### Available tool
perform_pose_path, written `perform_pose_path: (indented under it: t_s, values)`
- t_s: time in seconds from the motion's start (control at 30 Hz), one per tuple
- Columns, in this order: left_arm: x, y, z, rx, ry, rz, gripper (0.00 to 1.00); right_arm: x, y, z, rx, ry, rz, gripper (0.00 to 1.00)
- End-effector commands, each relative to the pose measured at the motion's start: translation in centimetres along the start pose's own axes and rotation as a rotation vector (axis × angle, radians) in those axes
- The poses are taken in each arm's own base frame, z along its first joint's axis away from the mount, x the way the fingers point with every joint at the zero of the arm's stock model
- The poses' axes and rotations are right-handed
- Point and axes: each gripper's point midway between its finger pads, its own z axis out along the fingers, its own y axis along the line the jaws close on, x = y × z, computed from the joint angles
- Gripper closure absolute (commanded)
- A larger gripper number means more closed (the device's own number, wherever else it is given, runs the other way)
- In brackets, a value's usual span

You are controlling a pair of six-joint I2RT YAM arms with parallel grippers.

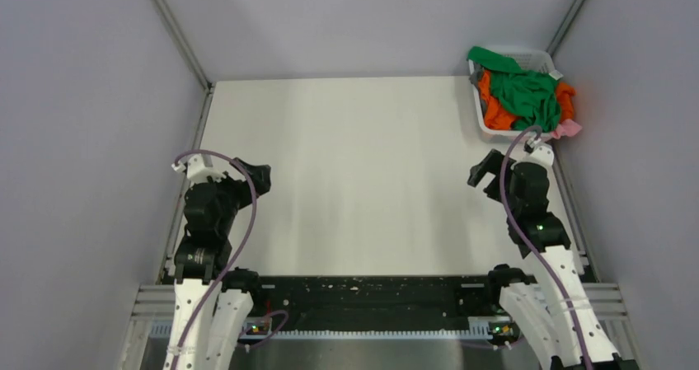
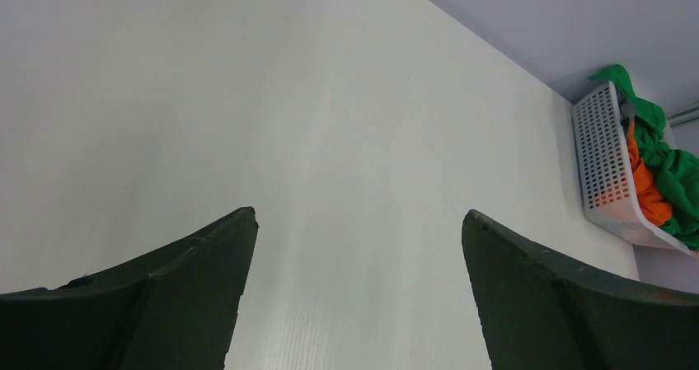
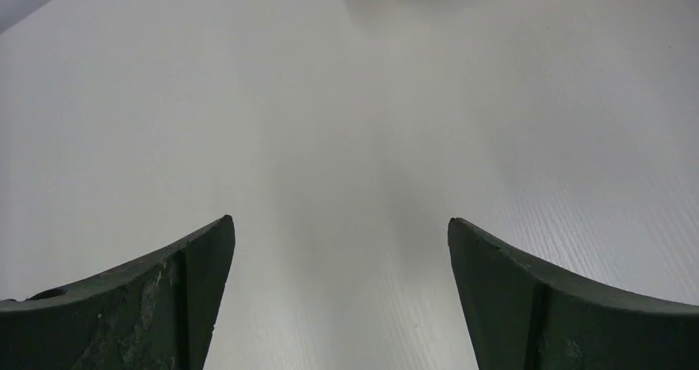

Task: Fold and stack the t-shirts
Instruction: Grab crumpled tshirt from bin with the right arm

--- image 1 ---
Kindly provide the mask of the green t-shirt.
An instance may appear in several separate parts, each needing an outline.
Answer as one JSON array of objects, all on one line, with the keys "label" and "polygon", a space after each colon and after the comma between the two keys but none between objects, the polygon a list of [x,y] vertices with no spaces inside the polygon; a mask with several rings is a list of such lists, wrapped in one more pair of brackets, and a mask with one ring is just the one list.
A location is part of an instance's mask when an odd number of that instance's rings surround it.
[{"label": "green t-shirt", "polygon": [[514,59],[480,46],[467,58],[481,67],[476,79],[485,103],[485,125],[493,130],[517,130],[538,125],[552,132],[561,121],[556,99],[558,81],[550,74],[523,70]]}]

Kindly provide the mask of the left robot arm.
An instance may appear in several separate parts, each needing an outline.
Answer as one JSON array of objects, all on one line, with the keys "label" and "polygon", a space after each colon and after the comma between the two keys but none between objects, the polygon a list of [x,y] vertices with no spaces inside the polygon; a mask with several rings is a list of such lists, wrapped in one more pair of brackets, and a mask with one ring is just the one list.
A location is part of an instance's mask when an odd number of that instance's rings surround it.
[{"label": "left robot arm", "polygon": [[171,165],[190,183],[184,236],[174,255],[174,305],[163,368],[227,369],[249,315],[264,305],[260,276],[234,262],[251,236],[258,199],[270,191],[271,167],[239,158],[242,175],[217,170],[213,152],[186,152]]}]

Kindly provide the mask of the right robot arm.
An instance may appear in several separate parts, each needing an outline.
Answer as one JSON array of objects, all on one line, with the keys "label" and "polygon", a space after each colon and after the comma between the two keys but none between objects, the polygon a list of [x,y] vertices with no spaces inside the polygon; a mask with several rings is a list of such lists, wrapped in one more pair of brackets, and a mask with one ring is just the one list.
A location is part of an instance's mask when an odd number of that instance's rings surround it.
[{"label": "right robot arm", "polygon": [[483,302],[506,314],[536,354],[542,369],[637,369],[606,334],[575,265],[562,221],[549,209],[550,181],[543,161],[530,152],[516,161],[489,151],[472,166],[475,187],[488,174],[486,196],[500,203],[524,269],[507,264],[487,274]]}]

